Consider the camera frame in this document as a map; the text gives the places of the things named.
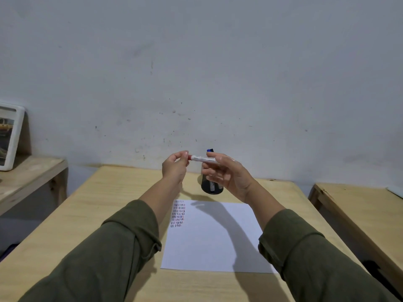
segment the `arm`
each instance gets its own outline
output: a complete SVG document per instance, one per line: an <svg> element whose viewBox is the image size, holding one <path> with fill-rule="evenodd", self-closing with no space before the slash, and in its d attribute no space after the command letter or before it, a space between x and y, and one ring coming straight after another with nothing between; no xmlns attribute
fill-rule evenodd
<svg viewBox="0 0 403 302"><path fill-rule="evenodd" d="M315 228L285 209L239 162L216 152L207 156L220 165L203 163L202 173L252 208L264 230L259 251L296 301L397 301Z"/></svg>
<svg viewBox="0 0 403 302"><path fill-rule="evenodd" d="M20 302L123 301L136 274L161 250L158 224L179 193L187 152L171 155L163 176L68 253Z"/></svg>

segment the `wooden table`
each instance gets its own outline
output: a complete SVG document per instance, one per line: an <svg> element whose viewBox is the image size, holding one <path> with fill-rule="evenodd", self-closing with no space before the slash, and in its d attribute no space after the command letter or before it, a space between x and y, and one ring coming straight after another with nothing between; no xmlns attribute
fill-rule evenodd
<svg viewBox="0 0 403 302"><path fill-rule="evenodd" d="M50 183L56 204L59 205L66 199L66 160L17 156L14 169L0 172L0 215L47 182Z"/></svg>
<svg viewBox="0 0 403 302"><path fill-rule="evenodd" d="M325 206L403 295L403 199L385 188L317 183L310 201Z"/></svg>
<svg viewBox="0 0 403 302"><path fill-rule="evenodd" d="M56 209L2 263L0 301L16 301L49 274L77 244L161 177L160 171L103 166ZM181 199L239 202L227 190L204 193L200 175L188 173ZM291 182L259 180L285 207L295 210L355 262L358 259L326 223L301 190ZM160 226L164 245L169 214ZM157 253L136 277L126 301L292 301L278 274L179 271L160 269Z"/></svg>

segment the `white sheet of paper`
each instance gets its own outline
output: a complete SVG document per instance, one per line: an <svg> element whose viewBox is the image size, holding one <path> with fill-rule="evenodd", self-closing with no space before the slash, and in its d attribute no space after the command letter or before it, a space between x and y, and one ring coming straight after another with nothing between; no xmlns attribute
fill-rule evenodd
<svg viewBox="0 0 403 302"><path fill-rule="evenodd" d="M247 204L175 200L161 268L277 273L258 251L261 234Z"/></svg>

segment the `sleeve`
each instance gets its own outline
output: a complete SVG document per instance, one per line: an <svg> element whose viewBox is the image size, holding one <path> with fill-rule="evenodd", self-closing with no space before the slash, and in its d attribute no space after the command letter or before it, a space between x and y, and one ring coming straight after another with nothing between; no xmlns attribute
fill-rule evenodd
<svg viewBox="0 0 403 302"><path fill-rule="evenodd" d="M398 301L292 210L271 218L258 248L297 302Z"/></svg>
<svg viewBox="0 0 403 302"><path fill-rule="evenodd" d="M67 254L20 302L123 301L136 274L160 250L154 212L134 200Z"/></svg>

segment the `white picture frame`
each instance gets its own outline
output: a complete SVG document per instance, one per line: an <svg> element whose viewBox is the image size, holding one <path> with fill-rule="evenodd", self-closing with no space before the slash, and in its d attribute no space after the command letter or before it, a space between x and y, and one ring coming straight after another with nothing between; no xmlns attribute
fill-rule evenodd
<svg viewBox="0 0 403 302"><path fill-rule="evenodd" d="M25 108L0 102L0 171L13 169Z"/></svg>

